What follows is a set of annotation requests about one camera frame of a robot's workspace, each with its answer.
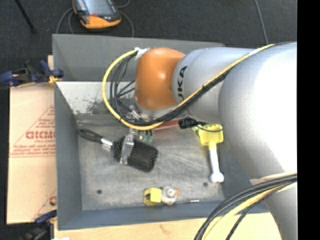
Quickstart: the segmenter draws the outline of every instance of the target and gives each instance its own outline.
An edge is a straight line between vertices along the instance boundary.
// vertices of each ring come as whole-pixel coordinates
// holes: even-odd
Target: orange device
[[[81,24],[89,30],[103,30],[121,21],[113,0],[72,0],[72,6]]]

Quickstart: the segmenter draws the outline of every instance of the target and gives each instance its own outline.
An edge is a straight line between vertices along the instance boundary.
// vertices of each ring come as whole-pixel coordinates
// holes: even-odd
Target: yellow cable
[[[263,46],[261,48],[255,49],[252,52],[244,55],[243,57],[237,59],[235,62],[231,63],[229,66],[225,67],[220,73],[218,73],[217,75],[215,75],[213,78],[211,78],[210,80],[208,80],[203,86],[201,86],[199,89],[197,89],[194,93],[192,93],[190,96],[188,96],[184,101],[182,101],[180,104],[178,104],[175,108],[179,108],[180,106],[182,106],[183,104],[185,104],[186,102],[188,102],[190,99],[192,99],[198,92],[200,92],[204,87],[206,87],[209,83],[211,83],[213,80],[216,80],[218,77],[222,76],[223,74],[225,74],[227,71],[229,71],[231,68],[233,68],[235,65],[239,64],[240,62],[244,61],[245,59],[247,59],[248,57],[250,57],[253,54],[256,54],[264,49],[267,49],[271,46],[274,46],[274,44],[269,44],[266,46]],[[164,123],[164,121],[161,122],[157,122],[151,125],[147,125],[147,126],[138,126],[132,123],[129,123],[127,121],[125,121],[124,119],[121,118],[121,116],[119,114],[117,114],[117,112],[111,107],[111,105],[108,102],[108,98],[106,96],[106,83],[107,83],[107,78],[111,72],[111,70],[123,59],[125,59],[126,57],[134,54],[137,50],[131,50],[128,51],[127,53],[121,55],[119,58],[117,58],[110,66],[109,68],[106,70],[103,80],[102,80],[102,97],[103,97],[103,101],[106,105],[106,107],[108,108],[108,110],[111,112],[111,114],[118,119],[121,123],[123,123],[124,125],[136,129],[136,130],[141,130],[141,131],[145,131],[145,130],[150,130],[153,128],[156,128],[157,126],[161,125]]]
[[[276,193],[290,189],[294,186],[295,184],[292,183],[284,188],[279,189],[278,191],[276,191]],[[240,203],[238,206],[236,206],[234,209],[232,209],[231,211],[229,211],[227,214],[225,214],[222,218],[220,218],[218,221],[215,221],[214,223],[211,223],[212,226],[210,229],[207,229],[206,232],[204,233],[202,239],[203,240],[209,240],[211,239],[211,237],[213,236],[213,234],[217,231],[218,227],[225,222],[226,220],[232,218],[233,216],[235,216],[237,213],[241,212],[243,209],[253,205],[255,202],[265,198],[269,193],[271,193],[272,191],[275,191],[276,189],[278,189],[279,186],[271,188],[269,190],[266,190],[262,193],[256,194],[255,196],[247,199],[246,201]]]
[[[127,53],[121,55],[119,58],[117,58],[110,66],[109,68],[106,70],[105,74],[104,74],[104,77],[103,77],[103,80],[102,80],[102,97],[103,97],[103,101],[106,105],[106,107],[108,108],[108,110],[111,112],[111,114],[116,118],[118,119],[121,123],[123,123],[124,125],[130,127],[130,128],[133,128],[133,129],[136,129],[136,130],[141,130],[141,131],[144,131],[144,130],[149,130],[149,129],[152,129],[152,128],[155,128],[157,127],[158,125],[161,125],[163,122],[160,122],[160,123],[155,123],[155,124],[152,124],[152,125],[148,125],[148,126],[137,126],[137,125],[134,125],[134,124],[131,124],[131,123],[128,123],[126,122],[125,120],[123,120],[121,118],[120,115],[117,114],[117,112],[112,108],[112,106],[109,104],[108,102],[108,98],[106,96],[106,83],[107,83],[107,78],[111,72],[111,70],[120,62],[122,61],[123,59],[125,59],[126,57],[134,54],[137,50],[134,49],[134,50],[131,50],[131,51],[128,51]]]

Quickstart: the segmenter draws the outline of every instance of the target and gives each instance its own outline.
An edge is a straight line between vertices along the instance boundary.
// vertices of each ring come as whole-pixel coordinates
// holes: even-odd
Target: scrub brush
[[[78,134],[89,141],[97,142],[107,146],[108,148],[111,148],[113,151],[113,157],[118,162],[121,162],[121,154],[125,136],[118,141],[112,141],[89,129],[78,129]],[[154,146],[134,139],[133,147],[129,156],[127,157],[126,164],[143,172],[150,172],[154,168],[157,156],[158,150]]]

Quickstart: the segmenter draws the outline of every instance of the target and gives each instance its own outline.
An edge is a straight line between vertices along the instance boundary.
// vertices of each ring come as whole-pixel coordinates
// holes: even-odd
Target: kuka logo
[[[184,73],[185,73],[186,68],[187,68],[187,66],[184,66],[183,68],[181,68],[180,73],[179,73],[181,79],[178,79],[178,96],[182,99],[182,101],[185,100],[185,98],[183,96],[182,84],[184,82]]]

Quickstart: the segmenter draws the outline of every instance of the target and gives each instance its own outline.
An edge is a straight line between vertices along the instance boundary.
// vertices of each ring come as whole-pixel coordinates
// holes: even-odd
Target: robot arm
[[[208,48],[187,55],[151,49],[137,64],[136,106],[150,118],[161,117],[236,61],[183,116],[221,124],[233,154],[251,179],[297,172],[296,42],[258,51]],[[266,205],[282,238],[297,239],[297,188],[268,198]]]

